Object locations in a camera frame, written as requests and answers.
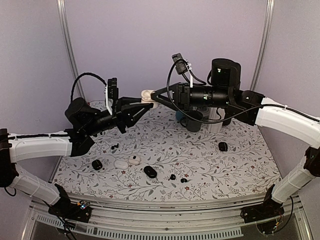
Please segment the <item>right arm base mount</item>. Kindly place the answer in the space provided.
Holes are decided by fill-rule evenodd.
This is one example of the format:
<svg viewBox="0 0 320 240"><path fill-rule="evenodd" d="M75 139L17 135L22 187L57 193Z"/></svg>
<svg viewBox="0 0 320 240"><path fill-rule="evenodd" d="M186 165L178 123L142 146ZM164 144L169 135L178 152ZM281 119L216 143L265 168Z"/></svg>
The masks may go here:
<svg viewBox="0 0 320 240"><path fill-rule="evenodd" d="M267 190L262 203L241 209L240 216L245 223L261 221L284 214L283 203L272 200L272 190L274 187L275 184Z"/></svg>

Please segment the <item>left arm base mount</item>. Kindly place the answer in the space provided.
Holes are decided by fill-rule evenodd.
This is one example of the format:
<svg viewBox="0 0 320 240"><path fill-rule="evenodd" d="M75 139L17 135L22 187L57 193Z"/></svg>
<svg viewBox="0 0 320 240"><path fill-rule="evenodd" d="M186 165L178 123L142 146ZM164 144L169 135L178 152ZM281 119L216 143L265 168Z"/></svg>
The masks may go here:
<svg viewBox="0 0 320 240"><path fill-rule="evenodd" d="M78 203L72 203L67 192L58 184L54 185L59 192L57 203L50 205L48 213L57 217L88 223L92 214L90 203L81 200Z"/></svg>

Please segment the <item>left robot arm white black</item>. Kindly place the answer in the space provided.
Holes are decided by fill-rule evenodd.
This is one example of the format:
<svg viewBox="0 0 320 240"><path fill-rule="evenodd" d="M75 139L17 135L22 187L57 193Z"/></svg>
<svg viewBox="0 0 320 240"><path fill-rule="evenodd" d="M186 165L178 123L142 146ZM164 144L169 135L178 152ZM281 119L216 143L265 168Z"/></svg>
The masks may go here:
<svg viewBox="0 0 320 240"><path fill-rule="evenodd" d="M63 188L49 184L27 172L18 165L19 161L44 157L78 157L89 152L94 145L93 137L118 128L125 133L153 107L153 103L143 103L139 98L122 97L115 100L112 107L101 111L91 107L82 97L71 101L65 116L72 128L54 133L18 135L0 130L0 186L15 188L30 196L54 205L63 216L74 213L74 205L69 202Z"/></svg>

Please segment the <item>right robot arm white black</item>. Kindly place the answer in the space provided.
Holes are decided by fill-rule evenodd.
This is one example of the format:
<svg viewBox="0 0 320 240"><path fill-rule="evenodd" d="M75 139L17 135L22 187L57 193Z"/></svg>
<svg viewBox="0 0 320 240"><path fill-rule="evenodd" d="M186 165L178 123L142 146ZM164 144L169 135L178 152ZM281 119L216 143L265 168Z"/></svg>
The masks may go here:
<svg viewBox="0 0 320 240"><path fill-rule="evenodd" d="M242 123L277 130L309 145L300 163L280 182L271 186L259 206L262 218L269 218L288 197L320 175L320 119L275 102L261 93L240 90L241 65L216 58L211 62L207 85L167 84L151 99L185 114L191 107L222 108L223 124L235 118Z"/></svg>

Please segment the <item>cream earbud case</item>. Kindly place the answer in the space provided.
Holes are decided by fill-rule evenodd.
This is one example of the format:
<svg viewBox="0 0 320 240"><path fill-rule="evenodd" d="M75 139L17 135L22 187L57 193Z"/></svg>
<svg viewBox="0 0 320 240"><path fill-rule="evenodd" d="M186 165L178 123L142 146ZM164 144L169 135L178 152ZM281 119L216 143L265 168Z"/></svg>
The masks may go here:
<svg viewBox="0 0 320 240"><path fill-rule="evenodd" d="M152 100L151 98L151 94L154 92L154 90L150 90L150 89L146 89L146 90L143 90L140 94L141 96L141 103L142 104L150 104L152 103L153 104L153 109L157 108L159 106L159 103Z"/></svg>

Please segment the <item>black earbud charging case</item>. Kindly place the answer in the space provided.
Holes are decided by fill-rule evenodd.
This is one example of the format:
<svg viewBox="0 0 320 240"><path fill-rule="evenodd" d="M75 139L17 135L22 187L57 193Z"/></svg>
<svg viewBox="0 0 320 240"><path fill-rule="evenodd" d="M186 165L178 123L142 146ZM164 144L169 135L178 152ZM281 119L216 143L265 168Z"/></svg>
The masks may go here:
<svg viewBox="0 0 320 240"><path fill-rule="evenodd" d="M221 151L221 152L227 152L228 151L228 144L226 142L219 142L218 143L218 149Z"/></svg>

